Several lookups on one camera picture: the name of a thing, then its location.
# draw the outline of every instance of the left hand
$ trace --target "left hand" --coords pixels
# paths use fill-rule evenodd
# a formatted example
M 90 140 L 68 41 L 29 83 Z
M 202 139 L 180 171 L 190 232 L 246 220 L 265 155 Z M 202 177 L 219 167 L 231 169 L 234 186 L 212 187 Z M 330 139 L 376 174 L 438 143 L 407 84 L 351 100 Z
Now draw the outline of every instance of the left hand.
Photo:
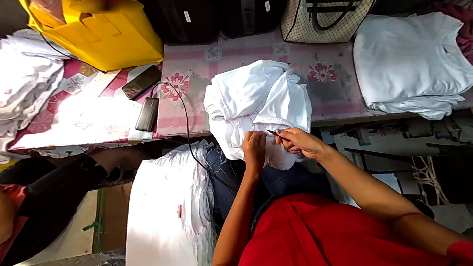
M 255 130 L 246 132 L 243 153 L 245 154 L 246 170 L 260 175 L 266 155 L 266 133 Z

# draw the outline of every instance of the stack of white t-shirts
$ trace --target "stack of white t-shirts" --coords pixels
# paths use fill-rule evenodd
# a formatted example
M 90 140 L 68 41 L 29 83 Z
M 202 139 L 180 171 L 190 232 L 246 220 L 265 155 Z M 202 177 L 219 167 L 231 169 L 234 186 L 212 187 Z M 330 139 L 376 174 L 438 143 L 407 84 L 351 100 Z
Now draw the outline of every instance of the stack of white t-shirts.
M 28 126 L 59 86 L 66 58 L 32 29 L 0 40 L 0 163 L 8 162 L 6 146 L 17 130 Z
M 192 144 L 203 165 L 212 146 Z M 210 266 L 217 239 L 212 211 L 212 184 L 189 145 L 144 160 L 131 188 L 126 265 Z
M 310 132 L 312 106 L 306 84 L 286 63 L 258 60 L 212 78 L 205 90 L 204 106 L 210 131 L 230 160 L 245 159 L 243 142 L 249 130 L 265 131 L 298 127 Z M 296 154 L 266 137 L 265 164 L 288 170 L 301 161 Z
M 473 66 L 456 43 L 463 25 L 441 12 L 407 18 L 368 15 L 353 59 L 369 108 L 440 120 L 473 85 Z

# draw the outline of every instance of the white label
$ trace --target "white label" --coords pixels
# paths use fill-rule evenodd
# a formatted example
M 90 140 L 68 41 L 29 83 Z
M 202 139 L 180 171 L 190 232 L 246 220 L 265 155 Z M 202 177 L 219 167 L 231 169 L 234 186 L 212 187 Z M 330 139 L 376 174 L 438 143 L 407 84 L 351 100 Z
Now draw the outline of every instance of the white label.
M 184 11 L 185 21 L 191 22 L 191 17 L 189 16 L 189 12 Z
M 269 7 L 269 1 L 264 2 L 264 7 L 266 8 L 266 12 L 271 10 L 271 8 Z

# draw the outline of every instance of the smartphone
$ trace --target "smartphone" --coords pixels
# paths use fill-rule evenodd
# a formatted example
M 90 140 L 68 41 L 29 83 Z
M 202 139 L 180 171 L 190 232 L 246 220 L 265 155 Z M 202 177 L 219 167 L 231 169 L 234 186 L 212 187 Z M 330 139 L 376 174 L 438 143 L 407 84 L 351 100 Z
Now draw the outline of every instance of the smartphone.
M 134 100 L 159 80 L 161 80 L 161 71 L 155 65 L 152 65 L 123 86 L 122 90 L 128 99 Z

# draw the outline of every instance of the red shirt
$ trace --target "red shirt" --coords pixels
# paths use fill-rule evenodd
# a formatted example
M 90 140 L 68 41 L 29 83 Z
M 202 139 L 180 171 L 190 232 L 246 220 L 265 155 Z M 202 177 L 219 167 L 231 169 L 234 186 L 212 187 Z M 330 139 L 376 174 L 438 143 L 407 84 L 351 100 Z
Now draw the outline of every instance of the red shirt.
M 19 185 L 0 185 L 0 191 L 7 194 L 8 198 L 13 203 L 13 206 L 16 208 L 19 208 L 25 199 L 25 189 L 25 186 Z M 13 240 L 15 240 L 17 235 L 20 233 L 27 220 L 28 217 L 15 217 L 13 221 L 13 233 L 11 237 L 7 239 L 7 241 L 0 243 L 0 264 L 10 249 L 11 244 L 13 244 Z
M 473 243 L 447 256 L 413 248 L 386 223 L 314 194 L 276 200 L 260 217 L 240 265 L 473 265 Z

